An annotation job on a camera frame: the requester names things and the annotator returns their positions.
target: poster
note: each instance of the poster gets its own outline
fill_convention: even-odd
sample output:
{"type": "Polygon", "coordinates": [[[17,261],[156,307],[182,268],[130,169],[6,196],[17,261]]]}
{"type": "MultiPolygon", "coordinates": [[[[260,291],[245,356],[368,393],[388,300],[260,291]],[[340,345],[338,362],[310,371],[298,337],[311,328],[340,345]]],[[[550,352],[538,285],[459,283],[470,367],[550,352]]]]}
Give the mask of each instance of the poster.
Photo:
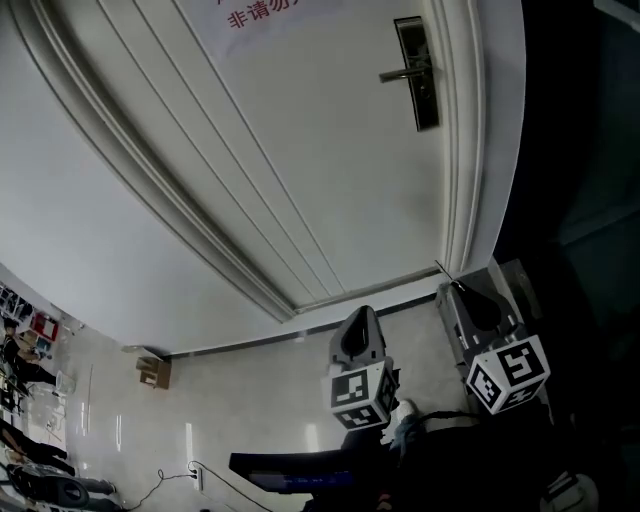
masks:
{"type": "Polygon", "coordinates": [[[343,1],[179,0],[179,5],[211,56],[222,63],[310,18],[337,11],[343,1]]]}

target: floor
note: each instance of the floor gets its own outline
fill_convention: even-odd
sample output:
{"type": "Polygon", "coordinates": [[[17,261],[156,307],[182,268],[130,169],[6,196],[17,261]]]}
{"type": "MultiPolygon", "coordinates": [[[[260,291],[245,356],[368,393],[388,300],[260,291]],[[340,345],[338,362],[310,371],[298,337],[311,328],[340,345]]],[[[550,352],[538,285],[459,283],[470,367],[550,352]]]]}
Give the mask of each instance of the floor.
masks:
{"type": "MultiPolygon", "coordinates": [[[[381,319],[388,355],[401,368],[399,397],[423,411],[466,408],[435,303],[381,319]]],[[[274,511],[298,511],[309,496],[267,494],[227,469],[229,454],[338,448],[343,427],[323,409],[333,331],[305,339],[174,361],[168,391],[138,382],[135,356],[84,328],[58,347],[56,360],[77,379],[68,398],[66,444],[82,476],[116,484],[131,507],[165,476],[202,461],[274,511]]],[[[205,497],[193,481],[167,481],[140,511],[260,510],[211,475],[205,497]]]]}

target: sneaker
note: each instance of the sneaker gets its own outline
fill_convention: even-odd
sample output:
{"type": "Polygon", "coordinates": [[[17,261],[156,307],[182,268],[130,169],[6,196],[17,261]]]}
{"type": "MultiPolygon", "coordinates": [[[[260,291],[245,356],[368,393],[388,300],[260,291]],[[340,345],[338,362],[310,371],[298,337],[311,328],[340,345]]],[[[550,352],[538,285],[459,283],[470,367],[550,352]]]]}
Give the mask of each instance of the sneaker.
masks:
{"type": "Polygon", "coordinates": [[[396,408],[396,418],[398,418],[398,425],[402,423],[402,420],[410,415],[417,416],[419,414],[418,407],[413,400],[400,400],[398,407],[396,408]]]}

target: power cord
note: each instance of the power cord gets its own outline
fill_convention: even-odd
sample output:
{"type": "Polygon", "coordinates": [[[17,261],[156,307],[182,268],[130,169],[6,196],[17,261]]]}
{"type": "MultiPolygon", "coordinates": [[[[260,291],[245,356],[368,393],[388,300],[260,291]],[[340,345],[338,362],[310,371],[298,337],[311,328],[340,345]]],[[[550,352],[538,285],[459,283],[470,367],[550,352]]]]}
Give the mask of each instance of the power cord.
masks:
{"type": "Polygon", "coordinates": [[[140,503],[138,503],[135,507],[133,507],[133,508],[125,508],[125,509],[123,509],[123,512],[131,512],[132,510],[136,510],[137,508],[140,508],[142,506],[142,502],[144,500],[146,500],[149,496],[151,496],[153,491],[155,491],[158,487],[160,487],[162,485],[162,482],[164,482],[165,480],[173,480],[174,478],[193,478],[192,474],[164,476],[164,472],[161,469],[158,470],[158,476],[160,477],[160,481],[158,482],[158,485],[156,485],[153,489],[151,489],[149,491],[149,493],[144,498],[142,498],[140,500],[140,503]]]}
{"type": "MultiPolygon", "coordinates": [[[[218,473],[216,473],[215,471],[213,471],[212,469],[209,469],[207,466],[205,466],[202,462],[197,461],[197,460],[190,460],[189,463],[187,464],[187,469],[189,469],[189,471],[192,471],[193,473],[197,473],[196,469],[191,469],[191,465],[192,464],[199,464],[202,469],[208,471],[209,473],[211,473],[213,476],[215,476],[217,479],[222,480],[225,484],[227,484],[229,487],[231,487],[234,491],[236,491],[238,494],[240,494],[241,496],[243,496],[244,498],[248,499],[250,502],[256,504],[258,507],[260,507],[262,510],[265,510],[266,512],[273,512],[273,510],[268,509],[267,507],[260,505],[260,503],[258,503],[257,501],[249,498],[249,496],[247,496],[245,493],[243,493],[240,489],[238,489],[237,487],[234,487],[233,485],[231,485],[229,482],[227,482],[224,478],[222,478],[218,473]]],[[[194,475],[193,473],[189,473],[188,475],[174,475],[174,476],[164,476],[164,472],[159,469],[158,470],[158,477],[160,478],[160,481],[158,482],[158,484],[151,489],[147,495],[142,498],[140,500],[140,503],[138,503],[135,507],[133,508],[125,508],[122,509],[123,512],[131,512],[133,510],[136,510],[138,508],[140,508],[142,506],[142,503],[144,502],[144,500],[146,500],[149,496],[151,496],[153,494],[153,492],[162,485],[162,482],[164,482],[165,480],[173,480],[174,478],[193,478],[194,480],[197,478],[196,475],[194,475]]],[[[233,508],[231,508],[229,505],[227,505],[226,503],[224,504],[226,507],[228,507],[230,510],[234,510],[233,508]]]]}
{"type": "Polygon", "coordinates": [[[215,476],[218,480],[222,480],[225,484],[227,484],[229,487],[231,487],[234,491],[236,491],[238,494],[240,494],[241,496],[243,496],[244,498],[248,499],[251,503],[254,503],[255,505],[257,505],[258,507],[260,507],[262,510],[265,510],[266,512],[273,512],[273,510],[268,509],[267,507],[265,507],[264,505],[260,505],[260,503],[258,503],[257,501],[255,501],[254,499],[249,498],[249,496],[247,496],[245,493],[243,493],[240,489],[238,489],[237,487],[234,487],[233,485],[231,485],[229,482],[227,482],[224,478],[222,478],[218,473],[216,473],[215,471],[213,471],[212,469],[209,469],[207,466],[205,466],[202,462],[197,461],[197,460],[190,460],[189,463],[187,464],[187,469],[189,469],[189,471],[196,471],[195,469],[191,469],[191,465],[192,464],[199,464],[202,469],[205,469],[206,471],[208,471],[209,473],[211,473],[213,476],[215,476]]]}

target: small box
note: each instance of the small box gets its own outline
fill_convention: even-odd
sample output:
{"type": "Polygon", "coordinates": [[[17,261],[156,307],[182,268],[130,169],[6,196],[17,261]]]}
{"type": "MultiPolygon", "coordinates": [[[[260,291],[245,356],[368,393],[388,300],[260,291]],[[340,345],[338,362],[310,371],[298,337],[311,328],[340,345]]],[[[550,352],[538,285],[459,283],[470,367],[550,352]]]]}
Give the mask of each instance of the small box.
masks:
{"type": "Polygon", "coordinates": [[[474,357],[467,385],[491,414],[531,400],[551,371],[538,336],[474,357]]]}
{"type": "Polygon", "coordinates": [[[140,370],[140,382],[153,388],[169,389],[171,363],[152,357],[139,357],[136,370],[140,370]]]}

